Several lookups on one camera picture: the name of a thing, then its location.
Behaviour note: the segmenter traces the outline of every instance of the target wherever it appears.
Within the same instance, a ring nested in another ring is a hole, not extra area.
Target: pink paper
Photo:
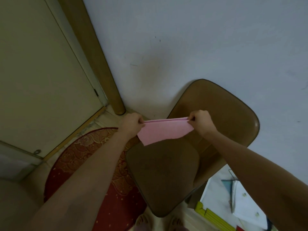
[[[144,146],[166,139],[178,139],[193,130],[187,121],[187,117],[145,121],[138,137]]]

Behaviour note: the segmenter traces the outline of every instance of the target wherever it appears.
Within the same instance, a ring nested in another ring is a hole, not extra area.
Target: hand
[[[188,120],[188,123],[191,124],[203,138],[205,138],[208,133],[217,131],[211,116],[207,111],[193,111],[190,113]]]
[[[135,137],[144,126],[145,124],[141,114],[129,113],[123,118],[118,133],[123,134],[127,140],[130,140]]]

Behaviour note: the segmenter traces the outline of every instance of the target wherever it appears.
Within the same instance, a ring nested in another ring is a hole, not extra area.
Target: door hinge
[[[94,89],[94,92],[95,92],[95,94],[97,95],[97,97],[98,97],[98,93],[97,93],[97,91]]]

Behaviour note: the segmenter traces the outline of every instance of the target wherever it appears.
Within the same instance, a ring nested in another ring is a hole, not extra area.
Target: red rug
[[[67,147],[49,173],[45,184],[44,202],[115,132],[117,128],[98,129],[80,137]],[[126,152],[137,143],[139,139],[134,137],[126,144],[97,214],[93,231],[129,230],[146,209],[147,205],[128,174],[125,162]]]

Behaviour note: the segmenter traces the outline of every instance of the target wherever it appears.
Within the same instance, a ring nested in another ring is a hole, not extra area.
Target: brown chair
[[[211,81],[199,79],[191,83],[168,118],[187,117],[194,110],[208,110],[217,130],[244,146],[258,135],[256,114]],[[196,131],[148,146],[138,143],[127,152],[126,161],[139,191],[157,217],[167,216],[226,164]]]

